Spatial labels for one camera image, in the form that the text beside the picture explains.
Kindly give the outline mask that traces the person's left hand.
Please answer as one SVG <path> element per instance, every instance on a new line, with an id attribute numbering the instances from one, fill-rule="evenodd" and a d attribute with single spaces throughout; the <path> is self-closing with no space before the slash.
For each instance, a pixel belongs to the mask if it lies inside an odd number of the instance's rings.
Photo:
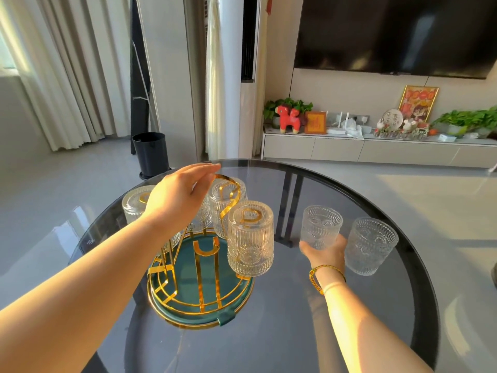
<path id="1" fill-rule="evenodd" d="M 152 224 L 166 239 L 182 230 L 195 218 L 202 202 L 192 199 L 192 188 L 202 177 L 212 177 L 219 163 L 195 163 L 166 175 L 153 189 L 140 219 Z"/>

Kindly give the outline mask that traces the person's right hand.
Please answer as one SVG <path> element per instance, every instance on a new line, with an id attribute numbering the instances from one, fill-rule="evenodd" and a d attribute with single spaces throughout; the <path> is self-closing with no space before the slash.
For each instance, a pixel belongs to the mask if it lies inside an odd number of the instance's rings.
<path id="1" fill-rule="evenodd" d="M 322 265 L 331 265 L 345 274 L 345 248 L 347 238 L 342 234 L 338 234 L 333 244 L 325 247 L 323 250 L 316 250 L 314 257 L 307 257 L 311 264 L 311 268 L 316 268 Z"/>

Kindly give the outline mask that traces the clear embossed drinking glass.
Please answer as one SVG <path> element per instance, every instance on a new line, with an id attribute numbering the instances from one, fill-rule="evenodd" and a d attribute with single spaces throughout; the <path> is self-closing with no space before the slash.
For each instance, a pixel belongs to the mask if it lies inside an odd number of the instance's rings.
<path id="1" fill-rule="evenodd" d="M 274 214 L 259 201 L 239 202 L 228 213 L 228 263 L 239 277 L 266 273 L 274 262 Z"/>
<path id="2" fill-rule="evenodd" d="M 361 276 L 372 276 L 399 242 L 388 224 L 370 217 L 357 218 L 345 248 L 345 265 Z"/>
<path id="3" fill-rule="evenodd" d="M 122 199 L 122 209 L 127 225 L 136 221 L 145 212 L 146 206 L 155 185 L 145 185 L 130 190 Z"/>
<path id="4" fill-rule="evenodd" d="M 159 255 L 162 252 L 168 253 L 171 249 L 173 249 L 179 243 L 182 234 L 183 230 L 180 230 L 172 238 L 168 239 L 165 242 L 164 246 L 158 251 L 157 255 Z"/>
<path id="5" fill-rule="evenodd" d="M 238 185 L 222 178 L 216 178 L 207 194 L 213 228 L 221 239 L 226 239 L 228 216 L 221 218 L 221 212 L 230 205 L 232 198 L 240 195 L 240 201 L 248 200 L 245 183 L 239 178 L 232 178 Z"/>
<path id="6" fill-rule="evenodd" d="M 343 225 L 343 217 L 334 209 L 311 205 L 304 209 L 301 241 L 316 250 L 325 250 L 331 246 Z"/>
<path id="7" fill-rule="evenodd" d="M 197 212 L 195 218 L 187 227 L 187 232 L 197 233 L 208 228 L 212 223 L 212 215 L 210 211 L 209 197 L 206 195 L 202 201 L 202 205 Z"/>

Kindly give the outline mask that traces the person's left forearm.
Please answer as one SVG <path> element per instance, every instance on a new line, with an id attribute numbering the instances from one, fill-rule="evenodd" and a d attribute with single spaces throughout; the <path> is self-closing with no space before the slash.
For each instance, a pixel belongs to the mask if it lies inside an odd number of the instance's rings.
<path id="1" fill-rule="evenodd" d="M 81 373 L 174 233 L 146 214 L 0 311 L 0 373 Z"/>

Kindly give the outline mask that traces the black round waste bin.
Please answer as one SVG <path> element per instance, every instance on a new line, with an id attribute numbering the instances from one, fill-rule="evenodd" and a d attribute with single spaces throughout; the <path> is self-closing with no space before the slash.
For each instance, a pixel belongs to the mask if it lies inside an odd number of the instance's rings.
<path id="1" fill-rule="evenodd" d="M 144 132 L 132 136 L 132 142 L 140 164 L 140 178 L 149 180 L 171 169 L 167 155 L 165 134 Z"/>

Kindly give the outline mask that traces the long beige television cabinet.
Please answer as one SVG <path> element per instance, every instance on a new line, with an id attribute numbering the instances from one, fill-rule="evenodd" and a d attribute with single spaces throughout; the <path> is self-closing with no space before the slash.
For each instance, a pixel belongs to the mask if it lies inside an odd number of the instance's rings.
<path id="1" fill-rule="evenodd" d="M 497 141 L 459 139 L 439 142 L 382 139 L 372 134 L 363 140 L 346 135 L 282 134 L 266 129 L 262 159 L 362 162 L 491 169 L 497 165 Z"/>

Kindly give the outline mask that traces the red toy horse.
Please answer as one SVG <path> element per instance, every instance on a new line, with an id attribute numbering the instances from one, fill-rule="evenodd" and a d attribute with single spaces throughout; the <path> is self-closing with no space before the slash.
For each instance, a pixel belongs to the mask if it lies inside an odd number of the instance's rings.
<path id="1" fill-rule="evenodd" d="M 285 134 L 287 128 L 292 128 L 293 134 L 299 134 L 301 127 L 300 111 L 296 108 L 291 108 L 288 105 L 280 105 L 275 108 L 275 112 L 279 115 L 279 131 Z"/>

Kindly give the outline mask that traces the white standing air conditioner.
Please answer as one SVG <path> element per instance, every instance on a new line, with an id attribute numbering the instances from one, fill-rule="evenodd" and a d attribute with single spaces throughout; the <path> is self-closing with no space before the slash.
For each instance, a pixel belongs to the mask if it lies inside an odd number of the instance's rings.
<path id="1" fill-rule="evenodd" d="M 251 159 L 263 130 L 266 0 L 204 0 L 206 153 L 209 159 Z"/>

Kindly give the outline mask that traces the orange framed picture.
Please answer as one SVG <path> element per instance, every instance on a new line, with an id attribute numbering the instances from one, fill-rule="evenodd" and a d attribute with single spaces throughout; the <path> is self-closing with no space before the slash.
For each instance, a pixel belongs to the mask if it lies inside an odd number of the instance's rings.
<path id="1" fill-rule="evenodd" d="M 307 123 L 304 128 L 305 134 L 308 135 L 326 135 L 326 117 L 327 112 L 308 111 L 305 114 Z"/>

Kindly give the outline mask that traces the white router with antennas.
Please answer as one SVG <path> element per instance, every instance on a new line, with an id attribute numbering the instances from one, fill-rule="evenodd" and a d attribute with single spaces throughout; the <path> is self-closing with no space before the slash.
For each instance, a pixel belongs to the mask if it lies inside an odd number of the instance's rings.
<path id="1" fill-rule="evenodd" d="M 346 135 L 345 124 L 349 119 L 349 112 L 326 112 L 326 134 Z"/>

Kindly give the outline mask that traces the white crumpled plastic bag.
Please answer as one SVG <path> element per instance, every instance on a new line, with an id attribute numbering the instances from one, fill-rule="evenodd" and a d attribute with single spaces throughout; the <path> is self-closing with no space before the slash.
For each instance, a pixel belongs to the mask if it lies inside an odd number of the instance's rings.
<path id="1" fill-rule="evenodd" d="M 356 123 L 356 120 L 353 118 L 348 118 L 343 123 L 343 128 L 345 130 L 345 134 L 348 137 L 355 138 L 358 140 L 363 140 L 364 136 L 362 133 L 362 126 Z"/>

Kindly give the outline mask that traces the row of small figurines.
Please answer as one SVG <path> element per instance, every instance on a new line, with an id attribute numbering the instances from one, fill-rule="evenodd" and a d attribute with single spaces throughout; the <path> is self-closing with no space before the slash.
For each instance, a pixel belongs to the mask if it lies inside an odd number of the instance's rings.
<path id="1" fill-rule="evenodd" d="M 373 136 L 384 139 L 423 141 L 427 138 L 429 129 L 430 125 L 427 123 L 416 123 L 414 120 L 406 119 L 397 130 L 394 130 L 393 124 L 390 125 L 380 120 Z"/>

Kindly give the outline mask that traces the round white decorative plate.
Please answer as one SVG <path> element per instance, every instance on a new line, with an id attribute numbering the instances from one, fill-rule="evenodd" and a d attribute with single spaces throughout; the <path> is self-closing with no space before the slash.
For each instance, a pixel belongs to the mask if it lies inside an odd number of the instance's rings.
<path id="1" fill-rule="evenodd" d="M 404 123 L 404 116 L 398 109 L 389 109 L 383 114 L 382 122 L 384 128 L 388 128 L 389 131 L 397 131 Z"/>

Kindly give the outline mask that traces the wide green potted plant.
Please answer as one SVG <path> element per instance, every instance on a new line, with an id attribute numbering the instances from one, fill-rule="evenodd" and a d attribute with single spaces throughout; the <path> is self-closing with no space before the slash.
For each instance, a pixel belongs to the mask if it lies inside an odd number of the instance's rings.
<path id="1" fill-rule="evenodd" d="M 444 133 L 462 137 L 473 132 L 479 138 L 486 138 L 490 133 L 497 132 L 497 105 L 484 110 L 446 112 L 431 123 L 428 134 Z"/>

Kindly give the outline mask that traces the black wall television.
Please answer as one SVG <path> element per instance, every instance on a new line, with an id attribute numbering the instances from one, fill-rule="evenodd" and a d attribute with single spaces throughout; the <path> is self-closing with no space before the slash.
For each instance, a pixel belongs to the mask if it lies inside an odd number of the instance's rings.
<path id="1" fill-rule="evenodd" d="M 295 68 L 485 80 L 497 0 L 303 0 Z"/>

